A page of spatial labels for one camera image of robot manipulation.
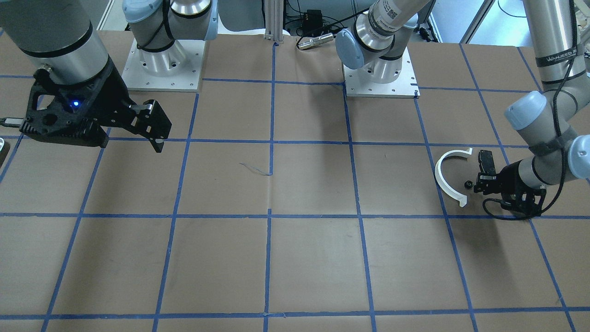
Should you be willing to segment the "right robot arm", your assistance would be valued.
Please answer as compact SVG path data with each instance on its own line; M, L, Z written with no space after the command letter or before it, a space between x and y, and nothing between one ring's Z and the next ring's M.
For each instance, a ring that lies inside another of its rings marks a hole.
M120 74L78 0L3 0L1 27L36 71L25 116L2 126L39 142L101 148L105 127L122 128L160 153L171 121L158 101L135 103L129 90L197 90L218 3L125 0L122 9L135 44Z

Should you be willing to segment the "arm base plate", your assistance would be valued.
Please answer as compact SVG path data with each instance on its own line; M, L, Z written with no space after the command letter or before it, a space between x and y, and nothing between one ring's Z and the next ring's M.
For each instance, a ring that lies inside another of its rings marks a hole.
M348 97L415 98L421 95L407 48L399 59L376 59L360 69L345 65L342 69Z
M200 40L176 40L171 48L151 53L131 45L121 71L130 91L198 92L207 43Z

